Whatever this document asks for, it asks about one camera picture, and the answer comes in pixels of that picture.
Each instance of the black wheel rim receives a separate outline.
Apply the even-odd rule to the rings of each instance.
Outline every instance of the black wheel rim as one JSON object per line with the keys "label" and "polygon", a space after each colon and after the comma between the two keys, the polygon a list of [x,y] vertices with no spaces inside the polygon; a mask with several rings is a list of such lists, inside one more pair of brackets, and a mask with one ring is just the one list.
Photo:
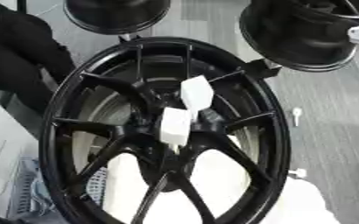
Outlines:
{"label": "black wheel rim", "polygon": [[[167,182],[178,186],[194,203],[203,223],[258,223],[276,202],[289,168],[291,149],[284,114],[265,82],[254,80],[247,75],[247,71],[250,71],[247,64],[212,45],[185,38],[143,38],[111,47],[76,69],[62,84],[46,111],[39,143],[41,168],[54,203],[71,223],[122,223],[105,213],[86,194],[87,179],[106,165],[109,158],[121,153],[135,155],[139,162],[154,167],[156,163],[163,164],[160,163],[163,159],[151,160],[142,151],[113,150],[122,144],[136,144],[137,149],[142,149],[143,145],[147,144],[165,152],[165,146],[154,137],[156,121],[151,122],[158,119],[156,115],[160,113],[160,106],[165,106],[159,97],[155,97],[156,94],[161,96],[162,93],[151,90],[149,78],[143,78],[142,75],[142,65],[150,57],[158,57],[158,60],[181,58],[179,63],[183,67],[180,72],[182,76],[176,77],[177,82],[197,75],[194,71],[195,63],[201,61],[209,70],[219,71],[215,77],[205,75],[216,93],[222,93],[220,97],[215,97],[212,109],[225,116],[223,121],[201,119],[201,122],[193,126],[189,144],[185,147],[185,153],[180,157],[178,166],[158,172],[159,177],[150,184],[149,193],[132,223],[143,223],[149,206]],[[103,75],[113,65],[123,65],[125,61],[131,61],[136,65],[137,85],[132,86],[118,78]],[[240,117],[228,109],[236,108],[236,104],[246,105],[245,108],[249,106],[243,98],[239,101],[236,99],[237,103],[231,103],[234,101],[224,98],[225,89],[232,87],[233,83],[236,83],[241,91],[246,89],[246,95],[252,100],[251,105],[255,110],[245,112],[248,113],[246,116]],[[127,96],[134,107],[130,119],[131,126],[83,122],[74,118],[74,111],[79,105],[78,96],[82,95],[83,90],[96,86],[112,88]],[[219,86],[223,86],[222,92],[219,92]],[[257,164],[238,150],[226,136],[229,132],[250,125],[258,126],[260,133],[260,156]],[[108,137],[107,145],[111,145],[101,150],[100,156],[80,173],[75,171],[72,156],[69,155],[72,151],[69,141],[73,131],[86,131]],[[248,190],[221,217],[211,214],[183,172],[186,163],[182,161],[189,162],[211,147],[233,158],[251,176]]]}

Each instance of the white block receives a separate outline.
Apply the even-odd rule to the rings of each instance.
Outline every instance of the white block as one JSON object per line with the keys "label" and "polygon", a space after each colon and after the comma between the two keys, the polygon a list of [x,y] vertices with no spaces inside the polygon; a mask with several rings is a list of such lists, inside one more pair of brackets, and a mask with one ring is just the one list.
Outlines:
{"label": "white block", "polygon": [[171,145],[187,145],[192,116],[188,110],[165,108],[160,124],[160,141]]}
{"label": "white block", "polygon": [[197,120],[200,110],[211,107],[214,90],[207,79],[201,75],[181,83],[181,99],[192,113],[192,119]]}

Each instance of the person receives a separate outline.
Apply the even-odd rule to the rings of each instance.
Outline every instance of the person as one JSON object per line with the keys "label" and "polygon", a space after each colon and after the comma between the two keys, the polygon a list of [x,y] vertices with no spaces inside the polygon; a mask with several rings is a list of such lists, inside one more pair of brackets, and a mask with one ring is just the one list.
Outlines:
{"label": "person", "polygon": [[43,115],[53,92],[41,79],[41,67],[60,84],[74,63],[44,20],[0,4],[0,90]]}

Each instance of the wheel spoke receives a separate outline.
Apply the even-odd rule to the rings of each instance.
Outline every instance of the wheel spoke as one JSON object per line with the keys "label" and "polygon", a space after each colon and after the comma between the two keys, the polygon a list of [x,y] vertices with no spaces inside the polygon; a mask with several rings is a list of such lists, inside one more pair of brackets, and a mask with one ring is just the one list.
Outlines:
{"label": "wheel spoke", "polygon": [[142,94],[139,92],[133,85],[126,81],[122,81],[119,79],[105,77],[93,73],[82,73],[84,75],[84,81],[95,86],[102,86],[106,88],[111,88],[114,91],[118,92],[120,95],[127,97],[128,100],[133,104],[133,108],[138,110],[139,113],[147,116],[150,114],[150,106],[151,99],[149,99],[148,95]]}
{"label": "wheel spoke", "polygon": [[158,169],[157,165],[149,158],[143,156],[138,150],[125,149],[125,146],[130,146],[137,141],[143,142],[144,138],[149,138],[146,134],[134,134],[131,136],[120,136],[119,138],[111,138],[106,145],[99,150],[94,160],[84,167],[80,173],[78,173],[74,179],[70,181],[70,185],[67,188],[74,186],[84,186],[88,180],[98,172],[103,166],[109,163],[109,161],[121,154],[131,154],[151,167]]}
{"label": "wheel spoke", "polygon": [[254,116],[250,116],[250,117],[246,117],[246,118],[238,118],[234,121],[229,122],[226,125],[226,131],[228,133],[231,133],[233,131],[243,129],[246,126],[261,125],[266,120],[272,118],[273,116],[275,116],[275,112],[269,111],[269,112],[265,112],[265,113],[262,113],[259,115],[254,115]]}
{"label": "wheel spoke", "polygon": [[61,130],[66,132],[85,131],[100,137],[112,137],[125,132],[124,126],[110,125],[101,122],[84,122],[60,117],[54,118],[53,122]]}
{"label": "wheel spoke", "polygon": [[227,81],[227,80],[232,80],[232,79],[235,79],[237,78],[239,75],[242,75],[242,74],[245,74],[245,71],[243,70],[238,70],[238,71],[235,71],[233,73],[228,73],[228,74],[225,74],[223,76],[220,76],[220,77],[216,77],[214,79],[211,79],[209,80],[209,84],[211,85],[215,85],[221,81]]}
{"label": "wheel spoke", "polygon": [[150,210],[151,205],[158,195],[163,191],[168,183],[168,174],[163,175],[154,185],[150,186],[145,194],[143,201],[138,208],[136,215],[133,217],[131,224],[142,224],[145,216]]}
{"label": "wheel spoke", "polygon": [[182,190],[182,192],[192,201],[202,218],[203,224],[216,223],[214,215],[199,195],[194,185],[183,173],[173,174],[172,181]]}
{"label": "wheel spoke", "polygon": [[262,171],[244,151],[236,146],[227,136],[213,134],[212,139],[216,142],[218,151],[226,154],[240,164],[251,176],[251,181],[256,187],[263,187],[271,182],[271,177]]}

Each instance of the gray carpet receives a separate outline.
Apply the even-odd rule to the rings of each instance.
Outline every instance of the gray carpet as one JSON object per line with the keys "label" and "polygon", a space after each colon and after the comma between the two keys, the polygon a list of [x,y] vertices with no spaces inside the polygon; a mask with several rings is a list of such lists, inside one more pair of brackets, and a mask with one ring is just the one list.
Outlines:
{"label": "gray carpet", "polygon": [[[172,0],[167,17],[154,36],[179,36],[215,44],[243,60],[258,57],[243,41],[237,20],[249,0]],[[109,46],[116,37],[83,31],[71,24],[61,0],[29,0],[31,14],[54,29],[77,64]],[[324,194],[342,224],[359,224],[359,53],[355,61],[331,73],[302,73],[284,69],[269,79],[287,118],[302,107],[298,128],[292,128],[292,168],[308,169],[309,181]]]}

